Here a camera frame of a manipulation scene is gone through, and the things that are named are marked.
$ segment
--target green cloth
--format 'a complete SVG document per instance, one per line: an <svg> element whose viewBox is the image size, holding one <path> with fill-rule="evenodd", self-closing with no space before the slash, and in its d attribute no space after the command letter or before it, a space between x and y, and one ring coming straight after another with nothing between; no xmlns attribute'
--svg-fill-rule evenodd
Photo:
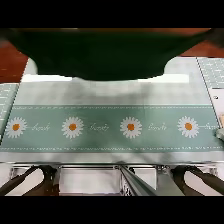
<svg viewBox="0 0 224 224"><path fill-rule="evenodd" d="M39 75L112 81L162 75L167 62L205 40L156 32L19 32L9 41L33 59Z"/></svg>

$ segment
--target daisy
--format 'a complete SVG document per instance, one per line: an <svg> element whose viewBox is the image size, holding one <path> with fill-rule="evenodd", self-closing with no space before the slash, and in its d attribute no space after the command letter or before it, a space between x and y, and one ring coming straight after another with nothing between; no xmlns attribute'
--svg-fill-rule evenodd
<svg viewBox="0 0 224 224"><path fill-rule="evenodd" d="M194 138L199 133L199 127L197 122L194 120L194 118L190 117L182 117L179 119L177 127L178 130L182 132L182 135L189 138Z"/></svg>
<svg viewBox="0 0 224 224"><path fill-rule="evenodd" d="M25 131L26 128L27 125L25 119L22 119L21 117L15 117L8 122L5 131L6 135L8 135L8 138L17 138L23 134L23 131Z"/></svg>
<svg viewBox="0 0 224 224"><path fill-rule="evenodd" d="M83 130L83 126L83 121L78 117L69 117L65 122L63 122L63 135L66 135L66 138L75 138L82 134L81 131Z"/></svg>
<svg viewBox="0 0 224 224"><path fill-rule="evenodd" d="M120 131L123 131L123 135L125 135L126 138L135 138L141 134L142 130L140 121L134 117L126 117L126 119L123 119L120 127Z"/></svg>

